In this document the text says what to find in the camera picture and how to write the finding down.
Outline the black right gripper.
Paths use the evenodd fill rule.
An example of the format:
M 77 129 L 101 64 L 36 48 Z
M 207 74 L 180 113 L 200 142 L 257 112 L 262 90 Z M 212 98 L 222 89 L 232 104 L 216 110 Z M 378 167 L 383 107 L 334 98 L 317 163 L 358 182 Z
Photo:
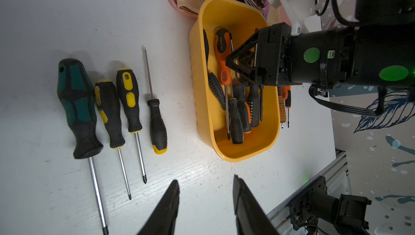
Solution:
M 290 76 L 291 27 L 278 23 L 256 31 L 226 57 L 226 66 L 262 86 L 299 86 Z

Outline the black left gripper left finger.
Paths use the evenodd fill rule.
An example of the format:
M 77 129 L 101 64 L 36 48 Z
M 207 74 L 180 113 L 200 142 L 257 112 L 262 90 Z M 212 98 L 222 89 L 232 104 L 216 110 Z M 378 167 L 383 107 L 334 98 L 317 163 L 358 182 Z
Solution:
M 173 180 L 138 235 L 173 235 L 179 208 L 179 184 Z

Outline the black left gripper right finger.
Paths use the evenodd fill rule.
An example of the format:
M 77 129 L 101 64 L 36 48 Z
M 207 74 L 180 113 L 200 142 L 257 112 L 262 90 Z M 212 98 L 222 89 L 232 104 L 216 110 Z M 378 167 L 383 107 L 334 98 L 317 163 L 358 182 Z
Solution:
M 238 235 L 278 235 L 243 179 L 234 175 L 233 206 Z

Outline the black stubby yellow-dotted screwdriver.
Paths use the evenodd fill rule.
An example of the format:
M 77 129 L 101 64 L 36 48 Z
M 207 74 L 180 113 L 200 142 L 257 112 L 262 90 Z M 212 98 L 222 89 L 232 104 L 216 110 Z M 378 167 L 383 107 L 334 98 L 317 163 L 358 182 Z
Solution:
M 252 128 L 258 127 L 260 120 L 260 97 L 258 89 L 258 84 L 255 82 L 249 83 L 249 94 L 246 101 L 250 108 Z

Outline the orange black small screwdriver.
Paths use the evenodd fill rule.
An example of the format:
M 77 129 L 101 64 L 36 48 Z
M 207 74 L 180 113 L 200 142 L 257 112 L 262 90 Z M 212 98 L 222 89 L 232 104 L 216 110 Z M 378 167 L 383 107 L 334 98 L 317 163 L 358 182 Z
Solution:
M 287 127 L 290 127 L 290 108 L 291 108 L 291 86 L 281 87 L 282 98 L 285 102 Z

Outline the orange black large screwdriver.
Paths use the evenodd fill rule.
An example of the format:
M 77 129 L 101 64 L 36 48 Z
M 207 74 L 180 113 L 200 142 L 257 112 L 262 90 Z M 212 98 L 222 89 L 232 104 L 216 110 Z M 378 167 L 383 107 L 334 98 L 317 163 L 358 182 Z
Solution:
M 230 33 L 225 28 L 218 28 L 215 33 L 214 51 L 216 60 L 218 62 L 218 78 L 220 84 L 224 87 L 225 96 L 225 111 L 227 116 L 227 137 L 231 138 L 230 134 L 230 120 L 229 120 L 229 100 L 228 100 L 228 86 L 231 85 L 231 71 L 226 66 L 226 57 L 231 53 L 231 38 Z

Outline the black orange stubby screwdriver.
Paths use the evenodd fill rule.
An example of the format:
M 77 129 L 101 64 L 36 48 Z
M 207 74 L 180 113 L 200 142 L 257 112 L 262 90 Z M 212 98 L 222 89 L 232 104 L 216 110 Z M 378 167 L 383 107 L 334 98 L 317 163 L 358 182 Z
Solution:
M 250 108 L 246 102 L 245 84 L 238 82 L 233 86 L 234 98 L 237 99 L 237 106 L 240 114 L 241 123 L 244 133 L 251 132 Z

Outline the black ribbed handle screwdriver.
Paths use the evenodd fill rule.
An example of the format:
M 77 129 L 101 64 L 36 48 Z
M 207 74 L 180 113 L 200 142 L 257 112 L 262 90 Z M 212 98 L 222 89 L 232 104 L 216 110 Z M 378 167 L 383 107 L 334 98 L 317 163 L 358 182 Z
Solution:
M 225 95 L 222 89 L 222 86 L 218 80 L 218 78 L 215 76 L 214 73 L 208 73 L 208 82 L 209 82 L 209 87 L 210 90 L 212 91 L 212 93 L 214 94 L 214 96 L 216 97 L 216 99 L 218 99 L 221 107 L 223 110 L 226 110 L 225 106 Z

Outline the slim black yellow-capped screwdriver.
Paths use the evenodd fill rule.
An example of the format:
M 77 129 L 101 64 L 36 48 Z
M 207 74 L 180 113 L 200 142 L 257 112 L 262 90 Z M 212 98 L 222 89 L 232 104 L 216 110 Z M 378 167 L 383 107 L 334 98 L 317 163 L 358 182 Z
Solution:
M 167 152 L 168 150 L 168 137 L 166 127 L 160 111 L 160 100 L 156 99 L 153 95 L 149 60 L 146 47 L 143 47 L 143 51 L 150 89 L 150 99 L 147 101 L 147 105 L 150 109 L 150 139 L 154 152 L 158 155 L 161 155 Z

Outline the large yellow black screwdriver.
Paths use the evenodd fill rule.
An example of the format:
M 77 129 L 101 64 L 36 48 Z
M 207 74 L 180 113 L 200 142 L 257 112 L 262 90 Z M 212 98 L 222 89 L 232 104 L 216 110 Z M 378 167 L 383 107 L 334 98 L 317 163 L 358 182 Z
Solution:
M 138 134 L 142 130 L 139 119 L 139 88 L 136 76 L 132 69 L 121 68 L 117 71 L 116 88 L 128 121 L 128 130 L 135 135 L 142 179 L 144 184 L 146 184 L 147 175 Z

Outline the green black handle screwdriver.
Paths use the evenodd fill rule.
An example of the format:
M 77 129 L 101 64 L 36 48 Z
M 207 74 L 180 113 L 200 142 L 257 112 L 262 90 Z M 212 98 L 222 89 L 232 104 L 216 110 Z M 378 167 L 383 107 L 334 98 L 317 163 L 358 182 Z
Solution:
M 94 165 L 94 156 L 102 151 L 103 144 L 96 136 L 94 88 L 81 61 L 67 58 L 59 62 L 57 95 L 64 108 L 67 124 L 76 139 L 73 157 L 87 159 L 89 162 L 102 231 L 104 235 L 108 235 L 109 229 Z

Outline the amber handle black screwdriver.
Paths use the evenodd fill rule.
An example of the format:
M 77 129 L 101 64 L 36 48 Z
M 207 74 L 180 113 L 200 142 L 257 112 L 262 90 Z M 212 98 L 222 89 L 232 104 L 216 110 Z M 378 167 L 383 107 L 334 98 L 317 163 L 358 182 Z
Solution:
M 286 122 L 286 109 L 285 109 L 285 102 L 281 94 L 281 88 L 278 87 L 278 101 L 279 101 L 279 115 L 280 115 L 280 123 L 281 128 L 284 128 L 284 123 Z

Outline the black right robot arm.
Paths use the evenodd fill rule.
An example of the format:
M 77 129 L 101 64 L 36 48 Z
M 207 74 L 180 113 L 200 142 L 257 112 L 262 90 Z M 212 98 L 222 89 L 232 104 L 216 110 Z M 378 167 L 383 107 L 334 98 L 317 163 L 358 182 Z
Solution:
M 226 65 L 264 86 L 303 83 L 412 89 L 415 86 L 415 0 L 356 0 L 355 21 L 340 28 L 291 35 L 286 23 L 256 31 Z

